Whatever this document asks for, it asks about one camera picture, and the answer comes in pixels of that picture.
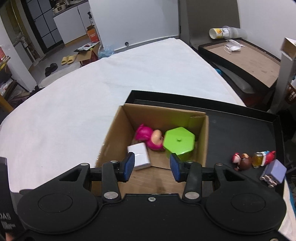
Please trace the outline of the white power adapter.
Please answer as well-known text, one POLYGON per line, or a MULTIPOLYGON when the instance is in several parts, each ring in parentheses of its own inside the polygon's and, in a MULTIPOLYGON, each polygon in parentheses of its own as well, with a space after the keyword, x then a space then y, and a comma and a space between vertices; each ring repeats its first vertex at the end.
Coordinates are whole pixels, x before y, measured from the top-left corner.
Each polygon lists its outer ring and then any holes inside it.
POLYGON ((133 152, 135 156, 134 169, 141 170, 149 168, 151 161, 145 143, 138 143, 127 147, 128 152, 133 152))

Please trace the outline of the green hexagonal box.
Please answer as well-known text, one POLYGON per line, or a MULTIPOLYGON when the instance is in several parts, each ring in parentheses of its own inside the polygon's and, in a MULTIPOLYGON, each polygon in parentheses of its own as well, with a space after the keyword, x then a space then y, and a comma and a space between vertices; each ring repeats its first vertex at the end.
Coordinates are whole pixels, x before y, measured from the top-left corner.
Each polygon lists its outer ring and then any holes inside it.
POLYGON ((163 147, 166 157, 175 153, 181 161, 193 161, 195 135, 184 127, 178 127, 165 132, 163 147))

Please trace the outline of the pink toy figure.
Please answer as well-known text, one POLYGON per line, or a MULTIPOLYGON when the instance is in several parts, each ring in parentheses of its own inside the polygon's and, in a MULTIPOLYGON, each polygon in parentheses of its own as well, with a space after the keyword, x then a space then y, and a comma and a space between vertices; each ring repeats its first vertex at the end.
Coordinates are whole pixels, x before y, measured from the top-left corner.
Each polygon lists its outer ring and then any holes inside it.
POLYGON ((141 124, 135 131, 135 140, 144 142, 153 151, 164 151, 164 137, 160 130, 153 130, 149 126, 141 124))

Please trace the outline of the brown-haired small figurine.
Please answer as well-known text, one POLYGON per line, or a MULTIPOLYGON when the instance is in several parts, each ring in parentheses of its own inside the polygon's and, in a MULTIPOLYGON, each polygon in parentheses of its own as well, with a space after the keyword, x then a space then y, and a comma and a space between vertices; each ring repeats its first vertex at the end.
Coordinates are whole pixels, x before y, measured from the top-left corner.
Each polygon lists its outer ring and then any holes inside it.
POLYGON ((248 170, 252 166, 252 161, 250 160, 250 156, 247 153, 235 153, 231 162, 233 165, 235 165, 234 169, 236 171, 248 170))

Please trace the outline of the brown cardboard box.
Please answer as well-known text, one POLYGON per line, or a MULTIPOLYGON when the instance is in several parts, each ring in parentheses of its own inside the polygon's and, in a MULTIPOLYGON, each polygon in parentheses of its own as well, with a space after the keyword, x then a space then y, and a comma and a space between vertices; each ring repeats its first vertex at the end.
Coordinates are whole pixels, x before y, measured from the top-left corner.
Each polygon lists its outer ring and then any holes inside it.
POLYGON ((174 180, 170 154, 182 162, 206 164, 209 117, 204 112, 125 104, 118 107, 103 141, 96 166, 122 161, 129 151, 135 166, 128 182, 120 182, 121 195, 182 195, 185 183, 174 180))

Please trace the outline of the red and blue small figurine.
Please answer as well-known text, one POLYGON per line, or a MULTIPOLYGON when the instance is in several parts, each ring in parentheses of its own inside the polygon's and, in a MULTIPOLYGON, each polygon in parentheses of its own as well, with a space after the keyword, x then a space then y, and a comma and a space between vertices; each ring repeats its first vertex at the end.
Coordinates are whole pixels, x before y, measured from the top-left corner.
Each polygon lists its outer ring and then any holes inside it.
POLYGON ((262 151, 254 153, 251 158, 253 168, 259 168, 270 164, 275 159, 275 154, 276 151, 262 151))

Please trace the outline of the lavender cube toy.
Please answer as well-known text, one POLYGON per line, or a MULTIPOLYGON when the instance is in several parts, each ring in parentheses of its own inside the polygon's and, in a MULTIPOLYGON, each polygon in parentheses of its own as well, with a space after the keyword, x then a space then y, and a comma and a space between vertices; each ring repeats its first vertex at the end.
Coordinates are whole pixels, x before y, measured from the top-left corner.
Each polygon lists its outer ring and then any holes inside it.
POLYGON ((269 188, 274 188, 283 182, 286 171, 287 168, 278 159, 275 159, 266 165, 259 180, 265 181, 269 188))

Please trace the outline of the black tray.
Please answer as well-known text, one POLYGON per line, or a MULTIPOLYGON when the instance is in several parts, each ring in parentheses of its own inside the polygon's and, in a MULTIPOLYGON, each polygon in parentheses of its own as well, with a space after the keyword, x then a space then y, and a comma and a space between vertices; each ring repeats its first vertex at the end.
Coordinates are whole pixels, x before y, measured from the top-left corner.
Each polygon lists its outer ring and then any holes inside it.
POLYGON ((207 167, 217 162, 229 164, 236 152, 275 151, 276 158, 285 162, 276 115, 221 101, 140 90, 131 91, 125 102, 205 112, 209 117, 207 167))

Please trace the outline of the white tablecloth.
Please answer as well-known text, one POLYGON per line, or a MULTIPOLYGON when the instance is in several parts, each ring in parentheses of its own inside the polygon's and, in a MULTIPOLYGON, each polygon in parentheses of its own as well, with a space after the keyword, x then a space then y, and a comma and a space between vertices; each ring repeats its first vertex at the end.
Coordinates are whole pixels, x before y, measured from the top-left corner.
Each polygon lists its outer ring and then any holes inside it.
POLYGON ((269 188, 259 180, 265 167, 205 164, 199 202, 177 193, 103 202, 96 161, 133 90, 246 107, 210 64, 174 38, 66 74, 1 123, 3 240, 295 240, 287 181, 269 188))

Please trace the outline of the open cardboard box on floor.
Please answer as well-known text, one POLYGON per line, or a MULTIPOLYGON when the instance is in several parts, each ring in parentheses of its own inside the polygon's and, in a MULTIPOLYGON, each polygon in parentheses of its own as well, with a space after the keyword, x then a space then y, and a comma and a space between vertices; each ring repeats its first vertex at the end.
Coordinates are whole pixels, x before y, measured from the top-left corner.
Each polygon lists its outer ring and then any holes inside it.
POLYGON ((85 44, 83 47, 86 45, 88 45, 88 49, 79 51, 76 56, 76 60, 81 67, 98 60, 100 42, 85 44))

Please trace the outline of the yellow slippers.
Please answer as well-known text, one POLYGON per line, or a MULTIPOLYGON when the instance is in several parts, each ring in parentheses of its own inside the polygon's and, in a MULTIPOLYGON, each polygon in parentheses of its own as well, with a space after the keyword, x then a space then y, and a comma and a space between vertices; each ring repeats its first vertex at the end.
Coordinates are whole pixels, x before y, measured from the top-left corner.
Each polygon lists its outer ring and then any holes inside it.
POLYGON ((77 55, 69 55, 62 58, 61 65, 72 64, 75 62, 77 55))

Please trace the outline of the black slippers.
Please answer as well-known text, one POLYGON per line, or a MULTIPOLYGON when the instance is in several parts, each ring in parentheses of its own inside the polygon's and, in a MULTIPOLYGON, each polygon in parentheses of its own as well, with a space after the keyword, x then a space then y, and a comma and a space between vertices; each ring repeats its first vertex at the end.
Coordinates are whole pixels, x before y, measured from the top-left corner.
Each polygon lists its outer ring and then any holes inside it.
POLYGON ((45 76, 48 77, 53 72, 55 72, 58 69, 58 65, 56 63, 51 63, 49 67, 46 67, 45 69, 45 76))

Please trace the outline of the black framed brown board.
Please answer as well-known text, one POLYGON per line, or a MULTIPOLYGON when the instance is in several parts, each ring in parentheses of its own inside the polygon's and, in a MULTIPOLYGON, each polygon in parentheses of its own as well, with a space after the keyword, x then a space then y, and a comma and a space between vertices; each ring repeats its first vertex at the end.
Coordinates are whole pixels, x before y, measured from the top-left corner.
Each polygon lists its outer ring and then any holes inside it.
POLYGON ((258 91, 267 91, 277 81, 280 60, 264 49, 243 39, 239 51, 229 52, 226 41, 220 40, 198 47, 199 53, 243 78, 258 91))

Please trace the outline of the white face mask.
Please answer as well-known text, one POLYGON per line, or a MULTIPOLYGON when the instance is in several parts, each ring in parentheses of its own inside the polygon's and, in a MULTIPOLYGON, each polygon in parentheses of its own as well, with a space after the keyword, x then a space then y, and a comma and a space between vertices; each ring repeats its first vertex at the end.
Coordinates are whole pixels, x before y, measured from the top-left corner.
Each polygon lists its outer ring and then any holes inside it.
POLYGON ((224 45, 224 50, 231 54, 232 52, 239 52, 242 48, 244 48, 245 45, 240 44, 239 42, 235 40, 227 40, 224 45))

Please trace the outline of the grey chair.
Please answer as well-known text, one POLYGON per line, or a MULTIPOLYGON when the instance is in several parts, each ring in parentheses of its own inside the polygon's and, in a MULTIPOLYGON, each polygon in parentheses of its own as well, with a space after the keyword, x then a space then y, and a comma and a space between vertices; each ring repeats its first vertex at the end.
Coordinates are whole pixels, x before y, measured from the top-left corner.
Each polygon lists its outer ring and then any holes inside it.
POLYGON ((190 46, 207 44, 211 28, 240 27, 236 0, 178 1, 179 38, 190 46))

